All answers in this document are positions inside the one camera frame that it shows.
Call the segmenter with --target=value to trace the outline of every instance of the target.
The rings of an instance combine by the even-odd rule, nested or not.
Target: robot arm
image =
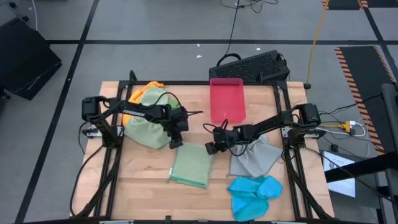
[[[100,103],[108,109],[101,113]],[[81,118],[94,124],[101,132],[106,147],[117,147],[120,144],[118,129],[110,126],[106,118],[115,113],[130,114],[145,118],[147,121],[162,125],[171,137],[171,149],[182,145],[182,131],[188,131],[188,114],[184,107],[171,109],[170,105],[150,105],[130,103],[117,98],[103,96],[87,97],[82,101]]]
[[[300,121],[296,123],[293,119],[293,111],[298,110]],[[216,154],[218,151],[225,152],[238,144],[249,144],[260,137],[260,135],[278,128],[289,127],[287,138],[291,146],[299,146],[304,143],[304,135],[315,129],[321,123],[317,106],[307,103],[297,105],[288,111],[281,111],[265,121],[257,124],[245,124],[234,126],[232,130],[223,127],[213,129],[214,142],[205,144],[208,154]]]

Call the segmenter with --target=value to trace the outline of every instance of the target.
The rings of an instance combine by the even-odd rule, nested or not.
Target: wooden tabletop
[[[115,97],[118,82],[103,82],[100,95]],[[204,145],[213,136],[202,128],[210,119],[210,87],[206,85],[170,85],[167,91],[177,95],[181,104],[189,111],[203,110],[204,113],[189,117],[189,131],[182,133],[183,140]],[[306,103],[301,82],[289,82],[290,102],[293,105]],[[270,86],[245,86],[246,119],[243,124],[258,123],[276,115],[275,98]],[[279,130],[267,133],[269,144],[282,148]],[[89,139],[84,160],[101,145],[100,138]],[[307,147],[318,150],[316,140],[307,139]],[[211,179],[207,189],[170,181],[169,170],[174,164],[176,150],[169,146],[161,150],[142,146],[128,137],[124,138],[123,152],[119,166],[112,219],[163,220],[171,215],[173,220],[234,220],[231,211],[231,195],[227,188],[235,177],[228,177],[231,154],[215,155]],[[73,201],[75,212],[79,212],[98,188],[104,161],[105,149],[92,158],[81,173]],[[322,161],[314,152],[302,149],[302,162],[307,178],[307,187],[317,202],[331,216],[334,216],[329,191],[323,173]],[[289,182],[284,162],[279,159],[267,173],[282,185],[282,195],[269,201],[269,209],[258,220],[294,220]],[[305,217],[302,194],[298,187],[300,214]]]

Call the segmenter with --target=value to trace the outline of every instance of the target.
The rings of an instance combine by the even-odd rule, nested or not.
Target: light green towel
[[[141,97],[140,103],[145,106],[152,105],[165,92],[165,89],[161,87],[149,88]],[[161,97],[157,105],[166,105],[168,102],[169,98],[166,94]],[[151,123],[145,120],[145,118],[138,116],[133,116],[127,122],[124,134],[139,144],[153,149],[160,149],[170,141],[170,137],[167,136],[167,133],[160,124]]]
[[[209,155],[204,146],[184,142],[177,149],[169,180],[207,188],[212,165],[213,155]]]

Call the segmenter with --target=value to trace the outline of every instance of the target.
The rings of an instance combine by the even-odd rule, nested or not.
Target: gray floor
[[[17,2],[21,10],[33,18],[30,1]],[[78,40],[92,2],[36,0],[39,32],[49,40]],[[224,0],[224,3],[233,5],[234,1]],[[321,13],[321,1],[314,0],[280,0],[276,6],[265,4],[260,14],[250,8],[241,9],[234,38],[311,40]],[[386,40],[398,40],[398,31],[391,29],[398,19],[398,9],[371,9],[371,13],[382,36]],[[210,0],[100,0],[88,40],[228,39],[233,16],[233,9]],[[376,37],[363,11],[328,11],[320,39],[376,40]],[[130,69],[140,80],[207,80],[208,69],[215,66],[226,47],[219,44],[85,45],[25,221],[69,215],[70,194],[83,158],[76,140],[82,122],[82,98],[97,95],[103,81],[126,79]],[[341,46],[318,45],[313,59],[313,88],[308,100],[325,111],[354,103],[334,47]],[[398,46],[388,48],[397,61]],[[0,223],[15,220],[76,45],[52,45],[51,49],[63,65],[40,93],[32,101],[13,96],[2,102]],[[230,52],[248,57],[274,49],[287,59],[291,80],[305,81],[310,45],[239,44],[232,45]],[[357,108],[350,108],[337,117],[357,121],[360,115]],[[364,141],[327,138],[359,156],[366,155]],[[321,149],[329,146],[323,140],[319,140],[319,145]],[[372,146],[370,155],[376,155]],[[348,205],[333,195],[332,201],[336,216],[343,220],[377,222],[373,209]]]

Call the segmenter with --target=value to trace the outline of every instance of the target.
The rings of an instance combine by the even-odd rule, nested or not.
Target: black floor tape
[[[380,94],[381,85],[392,82],[374,47],[340,47],[340,49],[362,100]],[[364,102],[364,104],[384,152],[394,151],[395,147],[383,100],[375,98]]]
[[[397,0],[368,0],[369,7],[398,7]]]
[[[329,0],[329,10],[359,10],[358,0]]]

